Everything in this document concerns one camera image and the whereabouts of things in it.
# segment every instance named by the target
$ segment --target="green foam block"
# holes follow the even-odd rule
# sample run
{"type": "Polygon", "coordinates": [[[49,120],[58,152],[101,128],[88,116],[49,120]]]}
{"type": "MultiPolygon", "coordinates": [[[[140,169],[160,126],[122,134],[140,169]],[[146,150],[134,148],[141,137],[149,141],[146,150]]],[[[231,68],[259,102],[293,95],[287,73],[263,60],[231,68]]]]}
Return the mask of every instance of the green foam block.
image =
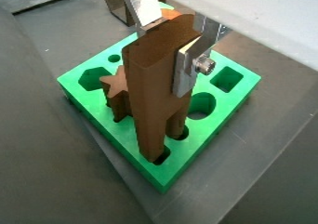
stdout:
{"type": "Polygon", "coordinates": [[[113,122],[112,110],[105,106],[98,84],[98,77],[114,74],[116,67],[122,64],[121,48],[134,39],[136,34],[132,34],[57,80],[66,97],[102,136],[157,191],[165,192],[245,100],[260,77],[221,54],[211,52],[216,67],[208,76],[197,76],[185,118],[188,135],[183,140],[165,137],[169,156],[160,165],[154,165],[138,153],[132,118],[125,117],[118,123],[113,122]]]}

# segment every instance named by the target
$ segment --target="cylindrical hole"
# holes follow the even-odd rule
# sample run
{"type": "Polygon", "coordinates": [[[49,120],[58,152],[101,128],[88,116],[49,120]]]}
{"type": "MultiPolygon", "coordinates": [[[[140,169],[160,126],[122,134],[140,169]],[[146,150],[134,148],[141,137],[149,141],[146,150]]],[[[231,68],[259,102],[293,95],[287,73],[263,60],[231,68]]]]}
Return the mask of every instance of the cylindrical hole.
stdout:
{"type": "Polygon", "coordinates": [[[201,120],[215,110],[216,100],[208,93],[199,93],[192,96],[187,117],[192,120],[201,120]]]}
{"type": "Polygon", "coordinates": [[[112,55],[112,56],[109,56],[109,57],[108,57],[108,61],[109,61],[110,63],[118,62],[118,61],[120,61],[120,56],[118,56],[118,55],[112,55]]]}

